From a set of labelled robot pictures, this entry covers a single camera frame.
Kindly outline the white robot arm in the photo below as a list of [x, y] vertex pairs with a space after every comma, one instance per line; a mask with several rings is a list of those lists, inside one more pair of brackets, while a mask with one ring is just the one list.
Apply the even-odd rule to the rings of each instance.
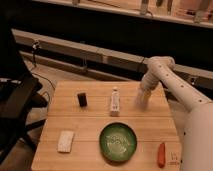
[[151, 57], [139, 84], [137, 102], [147, 107], [151, 91], [162, 82], [189, 111], [184, 128], [180, 171], [213, 171], [213, 100], [177, 76], [172, 57]]

